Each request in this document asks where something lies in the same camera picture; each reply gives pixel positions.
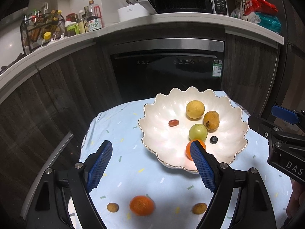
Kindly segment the right hand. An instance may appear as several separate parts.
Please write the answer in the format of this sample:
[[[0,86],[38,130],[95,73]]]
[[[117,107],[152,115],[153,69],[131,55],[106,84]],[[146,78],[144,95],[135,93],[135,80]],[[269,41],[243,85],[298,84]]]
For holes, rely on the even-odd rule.
[[[295,216],[299,207],[304,203],[304,185],[292,180],[292,194],[286,208],[288,218]]]

